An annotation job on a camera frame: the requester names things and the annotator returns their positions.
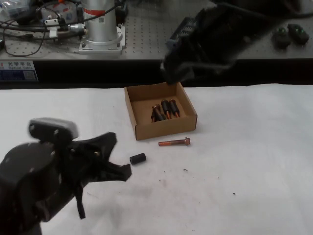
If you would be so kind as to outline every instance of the white table surface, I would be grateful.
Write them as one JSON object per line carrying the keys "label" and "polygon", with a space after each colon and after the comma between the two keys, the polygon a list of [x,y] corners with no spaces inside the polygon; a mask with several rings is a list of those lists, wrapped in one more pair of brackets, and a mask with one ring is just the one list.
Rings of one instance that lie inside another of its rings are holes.
{"label": "white table surface", "polygon": [[[1,158],[32,140],[27,124],[38,117],[76,122],[80,139],[115,132],[116,164],[147,156],[127,182],[86,186],[86,219],[74,199],[42,223],[43,234],[313,234],[313,87],[186,92],[199,115],[196,131],[136,141],[123,89],[0,91]],[[188,147],[157,144],[185,136]]]}

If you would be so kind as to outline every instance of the blue label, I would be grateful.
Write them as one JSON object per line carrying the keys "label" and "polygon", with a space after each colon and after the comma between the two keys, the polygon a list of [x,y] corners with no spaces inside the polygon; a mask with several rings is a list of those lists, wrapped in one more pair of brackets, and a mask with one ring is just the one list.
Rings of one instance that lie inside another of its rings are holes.
{"label": "blue label", "polygon": [[0,70],[0,81],[38,81],[34,70]]}

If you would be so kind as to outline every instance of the open cardboard box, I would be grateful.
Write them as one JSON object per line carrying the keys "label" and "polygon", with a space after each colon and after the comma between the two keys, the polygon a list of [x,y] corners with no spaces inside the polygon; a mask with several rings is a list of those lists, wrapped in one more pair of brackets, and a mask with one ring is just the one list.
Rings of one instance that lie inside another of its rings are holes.
{"label": "open cardboard box", "polygon": [[[152,106],[164,99],[176,101],[180,117],[151,123]],[[197,113],[180,83],[125,87],[125,100],[138,141],[196,129]]]}

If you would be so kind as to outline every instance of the white clip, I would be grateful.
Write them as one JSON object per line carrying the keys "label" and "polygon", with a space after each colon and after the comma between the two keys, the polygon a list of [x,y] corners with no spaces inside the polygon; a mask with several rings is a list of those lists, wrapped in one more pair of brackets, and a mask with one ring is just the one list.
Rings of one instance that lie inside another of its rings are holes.
{"label": "white clip", "polygon": [[50,38],[57,38],[58,37],[58,28],[60,28],[60,26],[53,26],[53,27],[49,27],[49,25],[56,25],[59,24],[58,19],[52,19],[52,20],[46,20],[45,21],[45,25],[47,26],[47,29],[49,30],[49,37]]}

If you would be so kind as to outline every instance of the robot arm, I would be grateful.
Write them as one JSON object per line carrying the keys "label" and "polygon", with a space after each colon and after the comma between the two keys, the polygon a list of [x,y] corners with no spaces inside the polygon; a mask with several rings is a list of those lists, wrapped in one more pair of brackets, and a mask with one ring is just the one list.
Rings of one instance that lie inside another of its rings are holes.
{"label": "robot arm", "polygon": [[229,69],[236,55],[245,49],[244,38],[251,43],[286,18],[299,17],[298,0],[215,0],[213,8],[195,17],[195,27],[181,37],[161,64],[169,84],[209,77]]}
{"label": "robot arm", "polygon": [[29,132],[39,142],[11,149],[0,164],[0,235],[41,235],[40,222],[53,218],[73,197],[85,218],[83,188],[89,182],[127,181],[130,165],[109,162],[115,133],[78,137],[70,121],[38,118]]}

